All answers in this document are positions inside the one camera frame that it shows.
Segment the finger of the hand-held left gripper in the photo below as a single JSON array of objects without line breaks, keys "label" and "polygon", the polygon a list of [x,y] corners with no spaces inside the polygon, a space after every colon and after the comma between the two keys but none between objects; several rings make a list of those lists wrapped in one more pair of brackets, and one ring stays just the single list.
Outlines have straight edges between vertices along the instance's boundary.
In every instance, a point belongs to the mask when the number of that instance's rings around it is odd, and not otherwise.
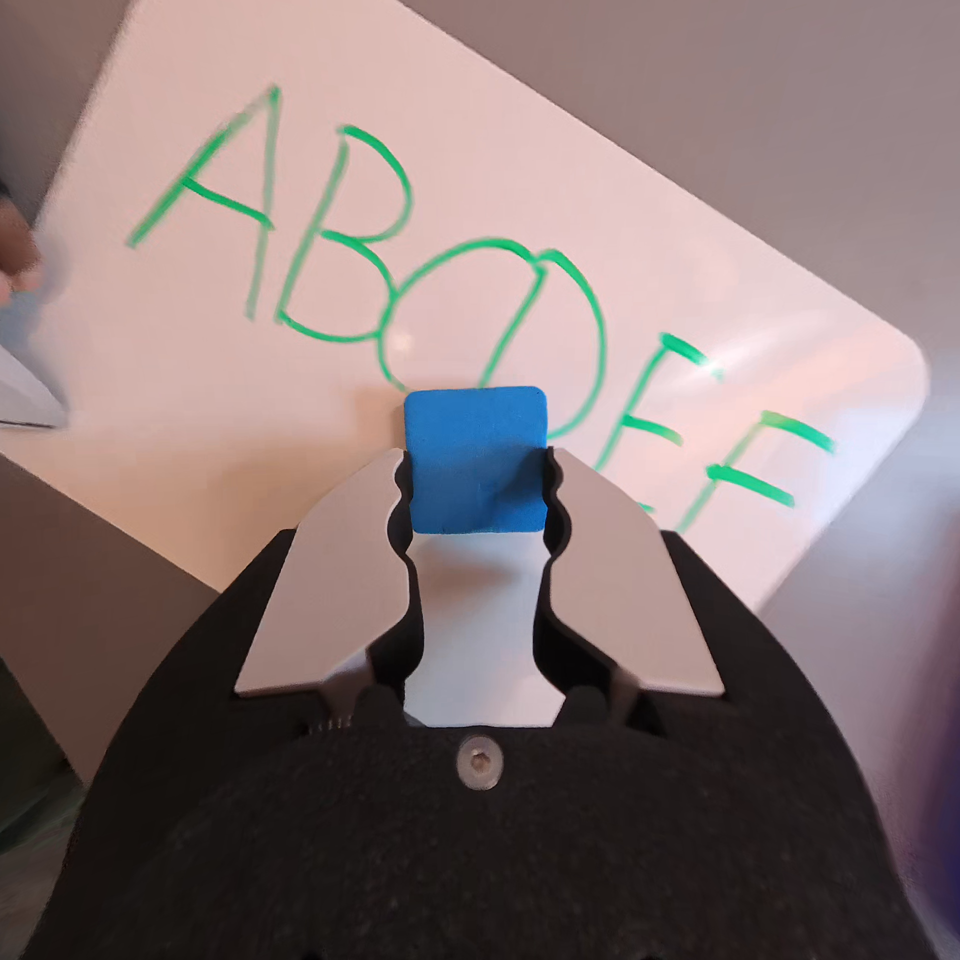
[{"label": "finger of the hand-held left gripper", "polygon": [[1,427],[61,429],[65,408],[54,394],[6,348],[1,347]]}]

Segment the person's left hand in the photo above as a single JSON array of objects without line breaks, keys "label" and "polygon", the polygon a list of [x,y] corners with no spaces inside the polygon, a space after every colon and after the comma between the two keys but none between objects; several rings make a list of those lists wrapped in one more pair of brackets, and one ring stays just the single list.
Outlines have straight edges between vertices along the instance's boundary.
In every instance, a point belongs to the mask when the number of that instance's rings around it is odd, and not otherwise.
[{"label": "person's left hand", "polygon": [[29,222],[6,194],[1,196],[1,307],[16,294],[42,285],[42,256]]}]

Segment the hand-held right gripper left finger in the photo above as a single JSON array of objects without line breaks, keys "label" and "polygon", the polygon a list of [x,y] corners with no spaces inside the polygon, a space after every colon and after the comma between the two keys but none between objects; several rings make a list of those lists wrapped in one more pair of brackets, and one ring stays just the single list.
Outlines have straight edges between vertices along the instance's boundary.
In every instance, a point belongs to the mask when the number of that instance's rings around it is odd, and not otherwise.
[{"label": "hand-held right gripper left finger", "polygon": [[240,697],[317,691],[331,712],[380,685],[403,706],[425,653],[413,540],[412,466],[390,448],[297,524],[239,671]]}]

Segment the white whiteboard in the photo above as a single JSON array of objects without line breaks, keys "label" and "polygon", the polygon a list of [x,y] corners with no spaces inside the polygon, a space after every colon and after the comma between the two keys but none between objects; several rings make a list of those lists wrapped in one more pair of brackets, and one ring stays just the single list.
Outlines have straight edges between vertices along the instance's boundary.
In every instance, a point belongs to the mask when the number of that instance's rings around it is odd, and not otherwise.
[{"label": "white whiteboard", "polygon": [[756,610],[904,437],[916,342],[399,2],[136,2],[13,310],[19,466],[215,590],[400,443],[537,387]]}]

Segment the blue whiteboard eraser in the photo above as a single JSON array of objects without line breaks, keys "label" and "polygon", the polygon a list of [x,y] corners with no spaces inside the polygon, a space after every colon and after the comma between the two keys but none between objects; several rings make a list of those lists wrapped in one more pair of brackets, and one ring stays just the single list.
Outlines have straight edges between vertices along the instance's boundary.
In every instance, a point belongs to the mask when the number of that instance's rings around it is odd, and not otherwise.
[{"label": "blue whiteboard eraser", "polygon": [[403,405],[414,533],[541,532],[547,399],[538,387],[417,390]]}]

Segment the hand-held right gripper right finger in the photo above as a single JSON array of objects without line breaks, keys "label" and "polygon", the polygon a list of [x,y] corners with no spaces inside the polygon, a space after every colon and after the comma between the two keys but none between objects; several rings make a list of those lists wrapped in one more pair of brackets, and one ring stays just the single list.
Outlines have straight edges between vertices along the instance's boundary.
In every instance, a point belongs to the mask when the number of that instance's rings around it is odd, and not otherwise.
[{"label": "hand-held right gripper right finger", "polygon": [[662,532],[642,506],[569,450],[544,455],[543,541],[534,663],[562,694],[617,687],[725,694]]}]

